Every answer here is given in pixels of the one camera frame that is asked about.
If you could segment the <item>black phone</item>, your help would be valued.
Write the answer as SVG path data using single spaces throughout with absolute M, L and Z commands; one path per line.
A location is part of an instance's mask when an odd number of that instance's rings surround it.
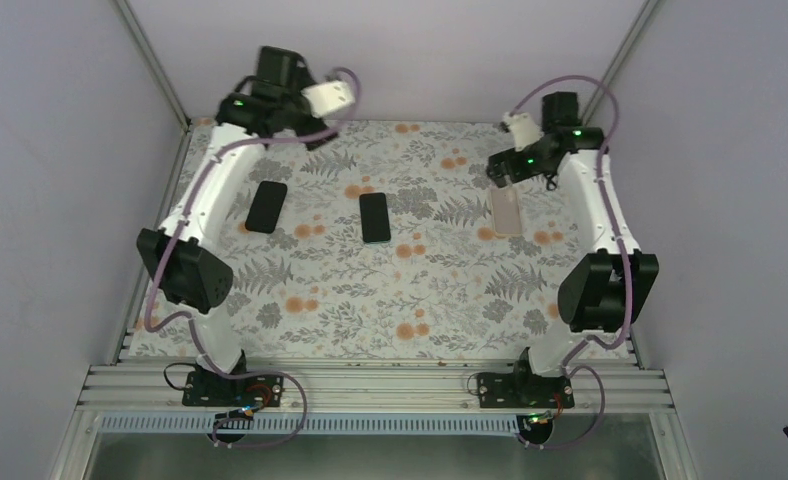
M 362 240 L 366 244 L 391 241 L 387 198 L 384 193 L 364 193 L 359 196 Z
M 244 228 L 250 232 L 272 234 L 287 196 L 287 185 L 280 182 L 262 181 L 256 190 L 249 208 Z

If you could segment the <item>beige phone case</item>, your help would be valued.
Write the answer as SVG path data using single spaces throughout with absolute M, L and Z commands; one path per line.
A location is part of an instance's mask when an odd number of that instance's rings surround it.
M 517 190 L 513 186 L 493 188 L 489 201 L 494 232 L 499 237 L 521 236 L 523 223 Z

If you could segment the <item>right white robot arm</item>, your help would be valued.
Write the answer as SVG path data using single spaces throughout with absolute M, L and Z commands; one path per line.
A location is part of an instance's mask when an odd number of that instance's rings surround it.
M 566 375 L 588 347 L 614 351 L 625 344 L 659 272 L 657 257 L 643 252 L 632 235 L 613 185 L 609 148 L 618 124 L 583 125 L 571 91 L 544 96 L 541 114 L 535 122 L 528 113 L 505 113 L 501 127 L 514 145 L 491 155 L 486 167 L 497 193 L 510 195 L 535 178 L 564 192 L 585 249 L 558 287 L 561 325 L 526 348 L 526 371 L 511 382 L 514 399 L 525 407 L 547 398 L 547 377 Z

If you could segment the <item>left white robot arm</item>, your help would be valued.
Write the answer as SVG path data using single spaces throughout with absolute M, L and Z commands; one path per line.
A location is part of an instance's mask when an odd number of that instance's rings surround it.
M 323 80 L 299 53 L 263 46 L 253 74 L 220 101 L 204 157 L 179 201 L 154 229 L 142 230 L 136 248 L 151 286 L 144 329 L 158 333 L 186 322 L 196 364 L 211 373 L 209 392 L 225 405 L 248 391 L 245 353 L 224 305 L 233 269 L 215 253 L 231 204 L 246 175 L 276 144 L 312 151 L 334 140 L 355 115 L 362 84 L 347 67 Z

